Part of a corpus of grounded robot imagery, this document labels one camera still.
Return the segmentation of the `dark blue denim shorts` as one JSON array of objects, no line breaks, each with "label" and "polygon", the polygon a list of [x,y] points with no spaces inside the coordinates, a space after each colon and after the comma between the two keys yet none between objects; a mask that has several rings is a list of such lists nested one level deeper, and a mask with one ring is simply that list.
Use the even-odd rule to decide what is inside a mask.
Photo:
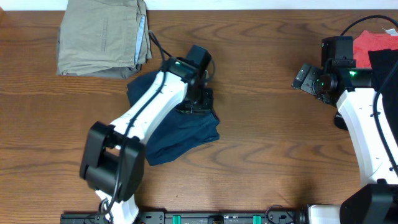
[{"label": "dark blue denim shorts", "polygon": [[[156,80],[162,80],[158,71],[147,73],[127,85],[127,97],[133,106],[150,89]],[[183,93],[184,83],[171,84],[167,77],[161,93]],[[172,162],[188,150],[202,144],[219,140],[217,125],[220,121],[213,110],[203,113],[181,113],[171,109],[154,130],[146,144],[146,159],[151,166]]]}]

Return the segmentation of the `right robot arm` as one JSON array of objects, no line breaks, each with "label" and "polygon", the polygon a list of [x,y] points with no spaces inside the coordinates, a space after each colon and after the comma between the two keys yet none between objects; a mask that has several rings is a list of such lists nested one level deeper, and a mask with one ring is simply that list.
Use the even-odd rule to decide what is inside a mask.
[{"label": "right robot arm", "polygon": [[297,223],[397,223],[397,143],[373,72],[304,64],[292,87],[337,108],[353,143],[361,188],[340,205],[309,205]]}]

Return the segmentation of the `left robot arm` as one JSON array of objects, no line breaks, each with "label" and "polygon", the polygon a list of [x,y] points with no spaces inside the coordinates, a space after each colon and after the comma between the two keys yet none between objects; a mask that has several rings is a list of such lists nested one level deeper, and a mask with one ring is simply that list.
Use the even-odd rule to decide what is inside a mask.
[{"label": "left robot arm", "polygon": [[138,207],[134,194],[144,175],[145,148],[153,132],[176,107],[207,109],[203,84],[210,56],[170,57],[155,80],[121,117],[90,128],[80,177],[101,199],[99,211],[75,223],[134,223]]}]

